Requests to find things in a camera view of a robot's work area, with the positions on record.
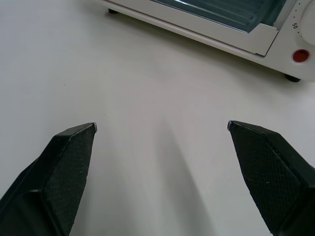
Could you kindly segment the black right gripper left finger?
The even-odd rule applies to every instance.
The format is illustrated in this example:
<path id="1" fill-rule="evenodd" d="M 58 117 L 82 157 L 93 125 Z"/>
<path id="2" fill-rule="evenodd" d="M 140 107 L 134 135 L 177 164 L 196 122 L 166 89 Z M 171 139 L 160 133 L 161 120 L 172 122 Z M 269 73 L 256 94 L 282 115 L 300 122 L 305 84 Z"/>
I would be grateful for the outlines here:
<path id="1" fill-rule="evenodd" d="M 85 123 L 51 139 L 0 199 L 0 236 L 69 236 L 96 132 L 96 123 Z"/>

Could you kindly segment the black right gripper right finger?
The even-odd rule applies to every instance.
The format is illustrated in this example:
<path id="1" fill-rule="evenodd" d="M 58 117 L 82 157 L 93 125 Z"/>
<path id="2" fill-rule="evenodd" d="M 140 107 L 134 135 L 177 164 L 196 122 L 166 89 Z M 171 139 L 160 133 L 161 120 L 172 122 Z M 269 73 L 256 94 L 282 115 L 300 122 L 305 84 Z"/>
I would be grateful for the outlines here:
<path id="1" fill-rule="evenodd" d="M 315 168 L 279 133 L 231 120 L 250 195 L 273 236 L 315 236 Z"/>

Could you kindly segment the red indicator light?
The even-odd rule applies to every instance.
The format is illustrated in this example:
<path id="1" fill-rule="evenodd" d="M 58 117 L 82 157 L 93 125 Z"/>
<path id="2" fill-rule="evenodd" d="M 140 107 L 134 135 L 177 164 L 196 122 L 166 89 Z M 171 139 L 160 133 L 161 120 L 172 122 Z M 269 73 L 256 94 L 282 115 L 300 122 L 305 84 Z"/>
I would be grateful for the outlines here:
<path id="1" fill-rule="evenodd" d="M 303 63 L 307 61 L 309 57 L 310 53 L 305 49 L 297 50 L 292 54 L 292 60 L 296 63 Z"/>

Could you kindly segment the white toaster oven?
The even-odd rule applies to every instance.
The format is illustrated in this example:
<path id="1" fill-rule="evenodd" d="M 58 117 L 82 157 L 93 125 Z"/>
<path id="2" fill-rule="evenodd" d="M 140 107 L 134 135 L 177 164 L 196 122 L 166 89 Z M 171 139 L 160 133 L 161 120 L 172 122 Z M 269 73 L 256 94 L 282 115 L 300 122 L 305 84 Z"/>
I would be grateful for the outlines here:
<path id="1" fill-rule="evenodd" d="M 265 56 L 252 54 L 215 42 L 214 48 L 279 71 L 290 81 L 315 81 L 315 46 L 303 40 L 300 21 L 311 0 L 151 0 L 183 12 L 243 32 L 252 31 L 262 23 L 279 30 Z M 300 49 L 309 51 L 303 63 L 292 60 Z"/>

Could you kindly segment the white timer dial knob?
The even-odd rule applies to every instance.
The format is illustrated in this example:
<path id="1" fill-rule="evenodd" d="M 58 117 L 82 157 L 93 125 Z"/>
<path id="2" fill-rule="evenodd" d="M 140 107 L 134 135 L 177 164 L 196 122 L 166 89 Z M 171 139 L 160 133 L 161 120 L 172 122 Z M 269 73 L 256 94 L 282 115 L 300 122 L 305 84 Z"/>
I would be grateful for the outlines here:
<path id="1" fill-rule="evenodd" d="M 304 41 L 315 46 L 315 0 L 311 0 L 303 11 L 300 34 Z"/>

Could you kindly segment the white oven glass door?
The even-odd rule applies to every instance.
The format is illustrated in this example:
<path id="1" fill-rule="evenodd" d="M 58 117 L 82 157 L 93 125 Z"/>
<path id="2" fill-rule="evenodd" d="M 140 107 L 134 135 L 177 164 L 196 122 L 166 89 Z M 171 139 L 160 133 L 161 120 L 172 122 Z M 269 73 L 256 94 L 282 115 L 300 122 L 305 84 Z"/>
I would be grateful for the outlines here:
<path id="1" fill-rule="evenodd" d="M 277 28 L 262 23 L 248 33 L 243 32 L 151 0 L 95 1 L 119 13 L 210 46 L 219 42 L 261 56 L 267 54 L 279 33 Z"/>

